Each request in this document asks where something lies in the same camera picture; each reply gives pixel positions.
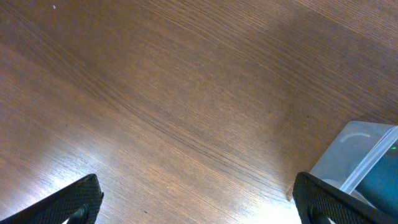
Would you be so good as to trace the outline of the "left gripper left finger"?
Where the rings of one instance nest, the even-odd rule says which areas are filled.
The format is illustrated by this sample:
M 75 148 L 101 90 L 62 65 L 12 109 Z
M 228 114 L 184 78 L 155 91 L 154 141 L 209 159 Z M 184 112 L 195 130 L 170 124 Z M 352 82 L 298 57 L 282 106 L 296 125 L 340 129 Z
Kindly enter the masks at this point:
M 45 199 L 11 215 L 7 223 L 94 224 L 104 198 L 96 174 L 88 174 Z

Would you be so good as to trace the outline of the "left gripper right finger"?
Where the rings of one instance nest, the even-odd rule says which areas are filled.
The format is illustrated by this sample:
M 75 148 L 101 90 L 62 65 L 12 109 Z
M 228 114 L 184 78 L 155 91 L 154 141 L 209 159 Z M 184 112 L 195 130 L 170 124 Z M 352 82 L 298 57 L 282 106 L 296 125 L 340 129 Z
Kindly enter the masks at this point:
M 397 224 L 393 218 L 308 172 L 296 175 L 293 192 L 302 224 Z

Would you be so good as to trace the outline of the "blue cup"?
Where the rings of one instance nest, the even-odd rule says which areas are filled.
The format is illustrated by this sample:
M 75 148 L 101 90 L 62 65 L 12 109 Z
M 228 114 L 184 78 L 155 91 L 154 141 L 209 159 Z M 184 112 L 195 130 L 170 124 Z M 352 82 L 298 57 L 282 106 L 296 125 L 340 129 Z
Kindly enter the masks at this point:
M 379 159 L 356 190 L 376 208 L 397 218 L 397 142 Z

